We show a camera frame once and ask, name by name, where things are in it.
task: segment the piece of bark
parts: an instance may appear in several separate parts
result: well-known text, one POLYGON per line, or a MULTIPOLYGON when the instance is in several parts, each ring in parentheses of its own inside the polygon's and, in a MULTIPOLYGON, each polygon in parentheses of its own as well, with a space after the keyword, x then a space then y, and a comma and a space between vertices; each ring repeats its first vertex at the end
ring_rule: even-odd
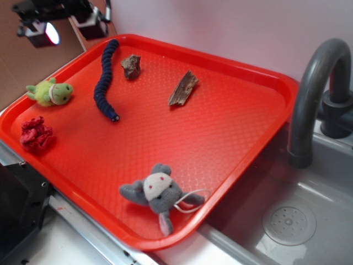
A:
POLYGON ((190 70, 185 74, 176 86, 173 94, 169 98, 169 106, 177 104, 184 105, 193 87, 198 83, 196 76, 190 70))
POLYGON ((121 66, 124 68, 124 76, 128 80, 135 80, 140 75, 140 60, 141 56, 132 54, 128 58, 121 61, 121 66))

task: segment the gray stuffed mouse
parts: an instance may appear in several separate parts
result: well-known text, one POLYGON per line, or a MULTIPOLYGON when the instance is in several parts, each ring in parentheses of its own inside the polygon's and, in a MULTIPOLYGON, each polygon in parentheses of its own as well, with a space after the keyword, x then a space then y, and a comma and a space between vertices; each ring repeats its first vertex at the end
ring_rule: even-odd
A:
POLYGON ((183 202, 192 205, 201 205, 205 198, 195 193, 183 192, 177 183, 170 177, 172 170, 168 165, 156 164, 151 174, 132 185, 124 184, 119 188, 120 194, 127 200, 149 206, 159 216, 159 225, 165 236, 173 233, 173 225, 169 219, 169 211, 183 196, 183 202))

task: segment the black metal bracket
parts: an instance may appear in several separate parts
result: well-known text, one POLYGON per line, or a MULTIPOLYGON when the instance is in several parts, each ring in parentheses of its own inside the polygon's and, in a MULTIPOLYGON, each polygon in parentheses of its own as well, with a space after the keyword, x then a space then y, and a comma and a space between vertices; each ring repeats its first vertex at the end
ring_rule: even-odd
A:
POLYGON ((41 230, 51 191, 31 165, 0 164, 0 264, 41 230))

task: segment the dark blue rope toy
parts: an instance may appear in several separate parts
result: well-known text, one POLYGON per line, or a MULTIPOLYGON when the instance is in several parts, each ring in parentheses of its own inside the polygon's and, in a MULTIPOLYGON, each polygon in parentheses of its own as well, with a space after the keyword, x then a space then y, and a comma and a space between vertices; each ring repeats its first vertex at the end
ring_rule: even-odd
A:
POLYGON ((115 110, 105 97, 106 90, 109 88, 113 77, 113 72, 111 70, 111 57, 118 47, 119 42, 115 39, 110 40, 105 47, 101 57, 102 74, 94 89, 94 100, 98 109, 111 121, 118 121, 120 119, 119 115, 115 113, 115 110))

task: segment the faucet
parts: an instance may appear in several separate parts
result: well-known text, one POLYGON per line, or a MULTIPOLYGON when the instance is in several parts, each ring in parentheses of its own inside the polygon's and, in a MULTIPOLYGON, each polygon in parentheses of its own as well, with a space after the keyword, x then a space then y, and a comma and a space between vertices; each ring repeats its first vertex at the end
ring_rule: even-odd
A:
POLYGON ((353 131, 350 75, 351 53, 347 43, 341 39, 322 43, 304 72, 293 109, 287 147, 291 166, 311 165, 316 118, 322 121, 320 129, 328 137, 343 138, 353 131), (328 80, 329 90, 324 92, 328 80))

